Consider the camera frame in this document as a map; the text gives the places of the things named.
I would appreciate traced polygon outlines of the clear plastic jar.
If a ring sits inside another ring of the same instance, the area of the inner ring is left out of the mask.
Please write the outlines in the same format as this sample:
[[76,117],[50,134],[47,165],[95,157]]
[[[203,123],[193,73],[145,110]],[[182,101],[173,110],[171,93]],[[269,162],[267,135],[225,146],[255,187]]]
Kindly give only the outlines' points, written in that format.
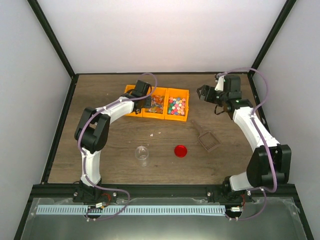
[[134,155],[135,155],[135,158],[137,159],[138,163],[142,167],[146,167],[148,165],[149,150],[145,146],[143,146],[143,145],[138,146],[135,149]]

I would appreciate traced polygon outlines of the brown slotted plastic scoop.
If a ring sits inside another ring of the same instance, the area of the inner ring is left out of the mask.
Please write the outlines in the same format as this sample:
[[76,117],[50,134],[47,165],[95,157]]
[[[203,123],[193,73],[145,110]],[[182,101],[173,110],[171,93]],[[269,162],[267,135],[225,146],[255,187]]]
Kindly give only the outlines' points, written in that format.
[[208,153],[214,151],[221,145],[221,142],[211,131],[204,130],[203,127],[194,120],[192,120],[191,122],[199,133],[197,138],[198,142]]

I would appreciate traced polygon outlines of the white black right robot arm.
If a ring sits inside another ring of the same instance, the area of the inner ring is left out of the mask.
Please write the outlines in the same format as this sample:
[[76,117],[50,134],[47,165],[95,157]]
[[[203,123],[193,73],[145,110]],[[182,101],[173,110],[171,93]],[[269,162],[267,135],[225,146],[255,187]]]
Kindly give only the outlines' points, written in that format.
[[229,115],[252,149],[245,172],[225,178],[223,198],[232,202],[240,191],[258,189],[274,193],[278,185],[286,184],[292,150],[269,133],[256,114],[257,108],[242,97],[240,77],[221,73],[216,77],[216,86],[203,85],[196,92],[200,100],[221,107],[221,112]]

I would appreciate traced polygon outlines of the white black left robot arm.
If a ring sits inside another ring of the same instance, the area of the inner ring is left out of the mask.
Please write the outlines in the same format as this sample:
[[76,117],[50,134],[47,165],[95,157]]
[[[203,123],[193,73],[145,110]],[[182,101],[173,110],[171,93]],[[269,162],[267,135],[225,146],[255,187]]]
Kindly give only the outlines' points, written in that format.
[[110,125],[119,118],[151,107],[151,94],[155,88],[138,80],[133,89],[126,91],[117,100],[105,106],[83,110],[74,138],[82,158],[80,181],[86,185],[84,195],[89,201],[97,202],[102,196],[100,156],[105,147]]

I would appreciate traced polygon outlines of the red jar lid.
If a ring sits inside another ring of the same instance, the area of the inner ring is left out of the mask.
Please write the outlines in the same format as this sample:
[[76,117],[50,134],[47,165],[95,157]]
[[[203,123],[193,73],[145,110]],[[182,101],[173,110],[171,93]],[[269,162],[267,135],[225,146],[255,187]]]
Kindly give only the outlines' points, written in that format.
[[188,153],[187,148],[184,145],[177,145],[174,148],[174,154],[178,158],[184,158]]

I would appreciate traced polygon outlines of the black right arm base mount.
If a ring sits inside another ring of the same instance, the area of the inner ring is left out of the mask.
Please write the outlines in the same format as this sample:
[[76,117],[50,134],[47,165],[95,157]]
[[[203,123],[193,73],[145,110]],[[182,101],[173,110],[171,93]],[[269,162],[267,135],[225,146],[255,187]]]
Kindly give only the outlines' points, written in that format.
[[243,196],[247,194],[246,190],[231,190],[228,183],[212,184],[205,187],[207,200],[213,203],[239,203]]

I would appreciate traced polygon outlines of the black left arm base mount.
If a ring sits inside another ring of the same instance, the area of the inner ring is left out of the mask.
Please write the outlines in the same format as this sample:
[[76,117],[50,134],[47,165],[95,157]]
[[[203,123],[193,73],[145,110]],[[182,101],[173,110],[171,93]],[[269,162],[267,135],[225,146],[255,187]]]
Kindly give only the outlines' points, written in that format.
[[96,204],[100,202],[115,203],[117,193],[101,190],[99,188],[88,186],[81,180],[74,182],[75,190],[73,193],[74,203]]

